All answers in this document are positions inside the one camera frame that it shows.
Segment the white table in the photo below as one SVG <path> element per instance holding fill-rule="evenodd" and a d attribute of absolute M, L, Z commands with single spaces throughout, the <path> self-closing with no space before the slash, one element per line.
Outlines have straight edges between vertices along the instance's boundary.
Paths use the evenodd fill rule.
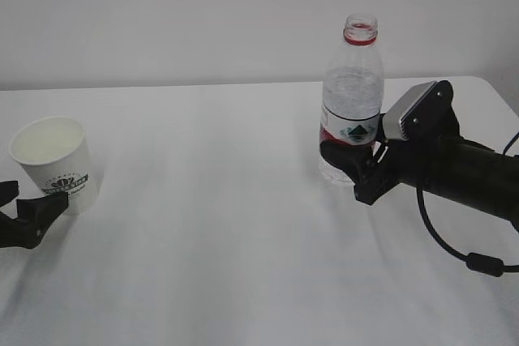
<path fill-rule="evenodd" d="M 388 80 L 384 109 L 428 80 Z M 501 149 L 519 119 L 485 81 L 450 81 L 462 134 Z M 36 250 L 0 250 L 1 345 L 519 343 L 519 275 L 443 252 L 412 188 L 368 207 L 321 179 L 320 83 L 0 92 L 0 113 L 0 180 L 22 197 L 39 193 L 6 146 L 48 115 L 85 125 L 102 181 Z M 460 251 L 519 263 L 508 222 L 426 202 Z"/>

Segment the paper cup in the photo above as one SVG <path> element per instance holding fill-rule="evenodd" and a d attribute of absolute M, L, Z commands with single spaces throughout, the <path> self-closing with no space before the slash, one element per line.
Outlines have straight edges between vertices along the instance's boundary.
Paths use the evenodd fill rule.
<path fill-rule="evenodd" d="M 67 215 L 87 211 L 96 201 L 87 140 L 80 123 L 68 117 L 45 117 L 20 130 L 9 154 L 45 194 L 66 191 Z"/>

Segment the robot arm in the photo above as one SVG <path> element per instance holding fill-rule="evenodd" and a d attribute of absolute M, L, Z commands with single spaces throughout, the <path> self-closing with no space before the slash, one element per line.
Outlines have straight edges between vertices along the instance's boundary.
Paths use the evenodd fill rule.
<path fill-rule="evenodd" d="M 460 136 L 448 81 L 412 87 L 381 115 L 375 155 L 371 148 L 347 147 L 333 141 L 320 145 L 323 158 L 348 174 L 355 198 L 372 205 L 394 186 L 417 190 L 418 208 L 427 230 L 450 254 L 475 271 L 501 276 L 507 267 L 498 258 L 461 254 L 434 230 L 423 191 L 509 220 L 519 231 L 519 156 L 505 156 Z"/>
<path fill-rule="evenodd" d="M 0 207 L 19 195 L 18 182 L 0 182 Z M 0 212 L 0 248 L 38 246 L 51 224 L 68 208 L 68 193 L 59 192 L 39 199 L 16 200 L 17 217 Z"/>

